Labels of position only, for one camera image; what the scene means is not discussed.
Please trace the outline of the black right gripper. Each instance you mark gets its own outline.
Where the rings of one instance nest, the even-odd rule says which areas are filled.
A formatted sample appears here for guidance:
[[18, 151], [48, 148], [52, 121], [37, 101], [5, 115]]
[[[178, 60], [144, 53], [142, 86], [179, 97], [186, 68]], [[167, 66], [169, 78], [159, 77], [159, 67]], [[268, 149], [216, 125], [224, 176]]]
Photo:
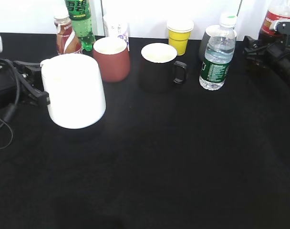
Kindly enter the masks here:
[[280, 39], [276, 39], [272, 43], [265, 43], [262, 39], [256, 40], [246, 35], [243, 44], [243, 54], [248, 72], [263, 72], [265, 69], [282, 72], [282, 66], [277, 60], [282, 54], [282, 41]]

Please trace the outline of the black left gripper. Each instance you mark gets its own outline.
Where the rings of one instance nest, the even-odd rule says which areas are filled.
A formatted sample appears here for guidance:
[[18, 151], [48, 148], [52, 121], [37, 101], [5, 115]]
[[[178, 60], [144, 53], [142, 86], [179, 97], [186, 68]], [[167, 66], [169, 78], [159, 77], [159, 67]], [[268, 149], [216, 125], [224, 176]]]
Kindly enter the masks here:
[[47, 107], [50, 104], [49, 94], [44, 90], [39, 63], [13, 61], [19, 72], [22, 98], [24, 104]]

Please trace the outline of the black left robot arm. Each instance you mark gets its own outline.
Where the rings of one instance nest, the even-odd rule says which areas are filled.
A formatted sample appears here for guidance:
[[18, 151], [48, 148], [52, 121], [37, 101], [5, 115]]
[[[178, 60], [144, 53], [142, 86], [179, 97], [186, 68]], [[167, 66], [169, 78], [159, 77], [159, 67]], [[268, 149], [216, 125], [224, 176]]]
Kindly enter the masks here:
[[39, 63], [0, 60], [0, 108], [19, 101], [38, 106], [43, 94]]

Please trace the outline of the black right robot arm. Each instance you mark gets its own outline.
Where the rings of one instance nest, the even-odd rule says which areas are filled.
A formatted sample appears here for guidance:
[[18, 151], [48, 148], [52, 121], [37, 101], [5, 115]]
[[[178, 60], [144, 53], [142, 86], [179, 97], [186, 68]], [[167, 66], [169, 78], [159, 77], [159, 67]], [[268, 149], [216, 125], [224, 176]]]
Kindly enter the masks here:
[[282, 35], [283, 39], [265, 44], [262, 39], [255, 40], [245, 36], [245, 59], [256, 65], [269, 67], [290, 89], [290, 19], [273, 21], [269, 30]]

